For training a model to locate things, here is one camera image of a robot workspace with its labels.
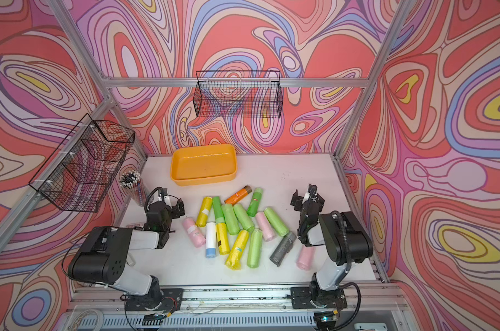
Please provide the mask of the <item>orange plastic storage box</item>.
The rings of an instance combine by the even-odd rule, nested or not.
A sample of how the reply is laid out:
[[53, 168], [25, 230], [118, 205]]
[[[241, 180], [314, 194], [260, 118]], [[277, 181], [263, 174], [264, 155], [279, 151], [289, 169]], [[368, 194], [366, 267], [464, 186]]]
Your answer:
[[170, 177], [178, 186], [231, 181], [238, 170], [236, 149], [230, 144], [196, 146], [175, 151]]

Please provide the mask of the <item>grey trash bag roll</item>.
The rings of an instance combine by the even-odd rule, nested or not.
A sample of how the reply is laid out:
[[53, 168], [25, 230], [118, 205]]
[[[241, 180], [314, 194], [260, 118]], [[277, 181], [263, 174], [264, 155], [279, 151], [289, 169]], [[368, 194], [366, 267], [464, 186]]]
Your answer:
[[288, 232], [280, 241], [280, 243], [276, 246], [272, 255], [269, 257], [269, 260], [277, 267], [281, 266], [283, 259], [285, 256], [291, 251], [294, 247], [294, 242], [297, 240], [297, 236]]

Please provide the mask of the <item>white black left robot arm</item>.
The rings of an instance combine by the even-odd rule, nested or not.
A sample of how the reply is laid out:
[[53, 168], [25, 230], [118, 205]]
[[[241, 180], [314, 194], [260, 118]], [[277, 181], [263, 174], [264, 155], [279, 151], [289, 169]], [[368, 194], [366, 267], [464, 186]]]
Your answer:
[[95, 227], [68, 266], [69, 278], [88, 284], [102, 284], [124, 293], [128, 312], [163, 311], [172, 314], [180, 309], [181, 290], [163, 291], [157, 277], [141, 273], [127, 262], [131, 251], [161, 250], [171, 234], [171, 223], [185, 214], [181, 199], [169, 205], [161, 198], [145, 206], [145, 226], [117, 228]]

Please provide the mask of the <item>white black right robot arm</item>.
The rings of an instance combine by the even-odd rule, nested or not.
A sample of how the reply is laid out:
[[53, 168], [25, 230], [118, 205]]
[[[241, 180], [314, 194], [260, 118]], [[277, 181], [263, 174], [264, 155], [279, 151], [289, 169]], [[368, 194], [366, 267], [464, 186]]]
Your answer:
[[323, 246], [328, 259], [313, 274], [307, 287], [291, 288], [295, 309], [337, 309], [347, 307], [343, 283], [353, 267], [369, 259], [374, 245], [353, 212], [323, 213], [325, 200], [310, 184], [306, 193], [294, 193], [290, 204], [300, 213], [297, 237], [304, 247]]

